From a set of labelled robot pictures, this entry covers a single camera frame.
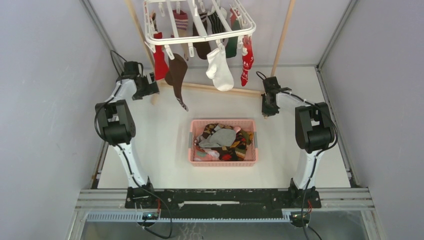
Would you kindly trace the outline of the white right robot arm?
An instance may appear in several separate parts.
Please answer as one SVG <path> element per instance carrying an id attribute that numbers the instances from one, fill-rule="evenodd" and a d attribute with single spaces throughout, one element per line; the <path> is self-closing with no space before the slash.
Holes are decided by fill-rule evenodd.
<path id="1" fill-rule="evenodd" d="M 326 102 L 312 103 L 294 94 L 289 87 L 281 87 L 275 76 L 256 73 L 262 80 L 264 93 L 261 112 L 264 117 L 275 116 L 280 109 L 294 115 L 294 136 L 300 149 L 298 165 L 290 180 L 289 203 L 302 208 L 309 197 L 317 195 L 316 171 L 322 155 L 338 142 L 338 131 Z"/>

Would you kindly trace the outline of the wooden hanger stand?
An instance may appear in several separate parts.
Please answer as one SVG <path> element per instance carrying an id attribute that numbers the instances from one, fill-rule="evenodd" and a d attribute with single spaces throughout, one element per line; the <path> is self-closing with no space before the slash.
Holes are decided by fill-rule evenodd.
<path id="1" fill-rule="evenodd" d="M 212 1 L 210 12 L 202 13 L 199 12 L 198 6 L 203 6 L 203 2 L 189 0 L 187 4 L 191 17 L 179 8 L 179 1 L 175 2 L 176 9 L 172 8 L 169 0 L 156 1 L 159 6 L 167 5 L 173 32 L 169 38 L 164 38 L 163 33 L 156 30 L 154 15 L 149 14 L 150 0 L 143 2 L 145 29 L 141 27 L 133 2 L 127 0 L 125 3 L 147 48 L 147 56 L 154 68 L 155 79 L 165 80 L 173 87 L 176 100 L 186 111 L 188 107 L 183 101 L 181 88 L 188 69 L 187 61 L 194 57 L 196 44 L 208 45 L 210 41 L 216 42 L 217 47 L 209 49 L 206 54 L 205 59 L 208 61 L 206 76 L 212 80 L 216 90 L 231 92 L 235 91 L 235 88 L 234 78 L 227 63 L 230 44 L 223 45 L 223 40 L 236 39 L 233 49 L 243 50 L 241 84 L 245 86 L 248 83 L 249 71 L 254 63 L 251 35 L 256 29 L 256 24 L 238 0 L 234 2 L 235 5 L 231 10 L 235 22 L 240 25 L 239 29 L 230 27 L 226 15 L 216 0 Z"/>

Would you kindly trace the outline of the pink patterned sock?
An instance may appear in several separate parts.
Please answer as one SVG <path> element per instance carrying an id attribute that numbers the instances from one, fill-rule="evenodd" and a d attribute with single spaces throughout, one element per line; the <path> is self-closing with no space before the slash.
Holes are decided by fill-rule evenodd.
<path id="1" fill-rule="evenodd" d="M 238 133 L 241 128 L 236 126 L 233 129 Z M 213 148 L 202 148 L 196 144 L 196 139 L 194 141 L 196 153 L 195 155 L 200 158 L 204 158 L 204 161 L 217 161 L 219 160 L 219 154 L 217 151 L 213 150 Z"/>

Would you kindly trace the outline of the red black argyle sock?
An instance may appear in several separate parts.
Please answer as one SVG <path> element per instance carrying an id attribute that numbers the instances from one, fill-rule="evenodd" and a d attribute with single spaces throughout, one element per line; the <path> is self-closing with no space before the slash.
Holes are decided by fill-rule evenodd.
<path id="1" fill-rule="evenodd" d="M 242 140 L 242 138 L 243 137 L 239 131 L 236 133 L 235 141 L 230 147 L 222 146 L 213 148 L 213 150 L 219 154 L 218 159 L 221 161 L 230 162 L 244 161 L 248 146 L 245 145 L 245 142 Z"/>

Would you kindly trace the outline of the green dotted sock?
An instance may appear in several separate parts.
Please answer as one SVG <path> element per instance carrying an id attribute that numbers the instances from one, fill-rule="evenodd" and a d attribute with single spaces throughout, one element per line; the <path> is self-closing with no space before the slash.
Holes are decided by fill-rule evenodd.
<path id="1" fill-rule="evenodd" d="M 242 29 L 240 21 L 237 19 L 236 16 L 232 15 L 230 17 L 230 23 L 231 23 L 232 30 L 237 31 Z M 230 59 L 235 57 L 237 55 L 237 49 L 238 49 L 238 37 L 237 36 L 230 37 L 225 47 L 226 58 Z"/>

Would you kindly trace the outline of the pink plastic basket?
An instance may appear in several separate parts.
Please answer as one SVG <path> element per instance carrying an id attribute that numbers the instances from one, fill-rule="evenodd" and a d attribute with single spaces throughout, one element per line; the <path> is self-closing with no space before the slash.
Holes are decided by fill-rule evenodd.
<path id="1" fill-rule="evenodd" d="M 189 132 L 188 161 L 195 167 L 252 167 L 258 160 L 252 119 L 195 119 Z"/>

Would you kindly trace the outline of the red white patterned sock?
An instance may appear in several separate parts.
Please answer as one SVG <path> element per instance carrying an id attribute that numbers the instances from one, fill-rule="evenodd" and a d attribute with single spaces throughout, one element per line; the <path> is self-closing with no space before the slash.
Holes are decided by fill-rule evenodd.
<path id="1" fill-rule="evenodd" d="M 249 36 L 245 36 L 242 40 L 242 74 L 240 77 L 241 86 L 245 87 L 249 80 L 249 70 L 254 63 L 253 44 Z"/>

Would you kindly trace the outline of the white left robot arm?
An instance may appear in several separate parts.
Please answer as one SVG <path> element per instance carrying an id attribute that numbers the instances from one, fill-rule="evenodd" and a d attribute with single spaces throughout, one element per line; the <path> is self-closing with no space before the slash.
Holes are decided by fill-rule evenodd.
<path id="1" fill-rule="evenodd" d="M 140 62 L 124 62 L 124 70 L 119 74 L 111 96 L 95 105 L 94 128 L 97 135 L 113 147 L 122 162 L 129 199 L 149 209 L 158 197 L 135 148 L 136 124 L 128 106 L 139 90 L 138 85 L 149 85 L 143 70 Z"/>

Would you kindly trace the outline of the grey long sock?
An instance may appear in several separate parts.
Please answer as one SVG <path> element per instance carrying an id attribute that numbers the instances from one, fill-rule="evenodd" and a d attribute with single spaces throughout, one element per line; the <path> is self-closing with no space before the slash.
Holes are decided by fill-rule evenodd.
<path id="1" fill-rule="evenodd" d="M 211 134 L 207 139 L 202 140 L 198 145 L 201 148 L 219 148 L 230 147 L 235 139 L 237 132 L 233 129 L 222 128 Z"/>

